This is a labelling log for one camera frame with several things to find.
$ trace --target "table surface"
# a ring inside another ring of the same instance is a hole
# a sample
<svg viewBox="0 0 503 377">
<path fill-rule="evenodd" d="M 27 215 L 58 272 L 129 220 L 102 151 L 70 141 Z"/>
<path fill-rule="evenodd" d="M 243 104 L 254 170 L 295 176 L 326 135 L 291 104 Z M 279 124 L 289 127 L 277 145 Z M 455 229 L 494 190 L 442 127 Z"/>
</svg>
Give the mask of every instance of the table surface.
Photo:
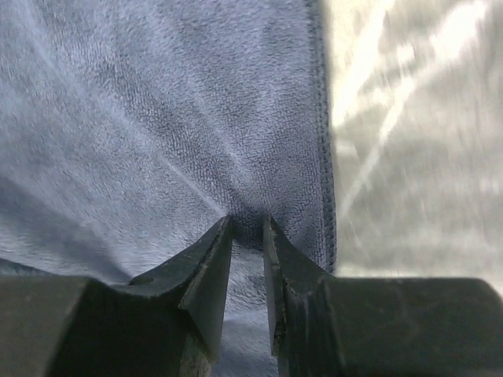
<svg viewBox="0 0 503 377">
<path fill-rule="evenodd" d="M 336 274 L 477 276 L 503 294 L 503 1 L 323 7 Z"/>
</svg>

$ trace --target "blue towel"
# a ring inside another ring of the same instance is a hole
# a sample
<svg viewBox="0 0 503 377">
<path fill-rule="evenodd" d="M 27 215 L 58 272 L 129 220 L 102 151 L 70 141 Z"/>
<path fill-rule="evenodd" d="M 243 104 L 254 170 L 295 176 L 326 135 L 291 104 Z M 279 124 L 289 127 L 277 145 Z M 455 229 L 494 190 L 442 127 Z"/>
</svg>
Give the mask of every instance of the blue towel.
<svg viewBox="0 0 503 377">
<path fill-rule="evenodd" d="M 2 273 L 125 283 L 231 214 L 213 373 L 277 375 L 263 215 L 335 263 L 321 34 L 315 0 L 0 0 Z"/>
</svg>

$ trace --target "towel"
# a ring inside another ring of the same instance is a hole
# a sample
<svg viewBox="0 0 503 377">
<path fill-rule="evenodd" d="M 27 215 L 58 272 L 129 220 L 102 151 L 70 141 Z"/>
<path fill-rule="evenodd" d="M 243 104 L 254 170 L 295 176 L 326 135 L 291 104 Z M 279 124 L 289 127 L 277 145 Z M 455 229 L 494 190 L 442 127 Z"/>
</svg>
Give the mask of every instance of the towel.
<svg viewBox="0 0 503 377">
<path fill-rule="evenodd" d="M 0 0 L 2 273 L 122 284 L 230 214 L 213 375 L 277 375 L 263 215 L 335 263 L 320 19 L 314 0 Z"/>
</svg>

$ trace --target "black plastic part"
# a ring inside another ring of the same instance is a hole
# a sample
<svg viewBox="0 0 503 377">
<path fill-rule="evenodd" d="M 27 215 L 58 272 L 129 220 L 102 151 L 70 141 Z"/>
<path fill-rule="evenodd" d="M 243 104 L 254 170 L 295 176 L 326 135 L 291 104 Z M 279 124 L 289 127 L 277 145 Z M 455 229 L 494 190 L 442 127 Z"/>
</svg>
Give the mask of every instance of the black plastic part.
<svg viewBox="0 0 503 377">
<path fill-rule="evenodd" d="M 335 278 L 264 227 L 281 377 L 503 376 L 503 303 L 477 279 Z"/>
<path fill-rule="evenodd" d="M 134 278 L 0 278 L 0 375 L 203 376 L 218 356 L 229 218 Z"/>
</svg>

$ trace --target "fabric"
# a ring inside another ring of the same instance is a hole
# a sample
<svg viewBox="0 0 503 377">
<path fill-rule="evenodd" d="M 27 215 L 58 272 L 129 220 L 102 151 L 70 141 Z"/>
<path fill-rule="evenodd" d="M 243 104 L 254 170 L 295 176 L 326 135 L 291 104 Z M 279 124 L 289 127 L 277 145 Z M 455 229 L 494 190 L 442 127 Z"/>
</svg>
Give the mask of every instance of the fabric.
<svg viewBox="0 0 503 377">
<path fill-rule="evenodd" d="M 262 216 L 335 262 L 323 60 L 315 1 L 0 0 L 3 273 L 125 283 L 231 214 L 214 375 L 276 375 Z"/>
</svg>

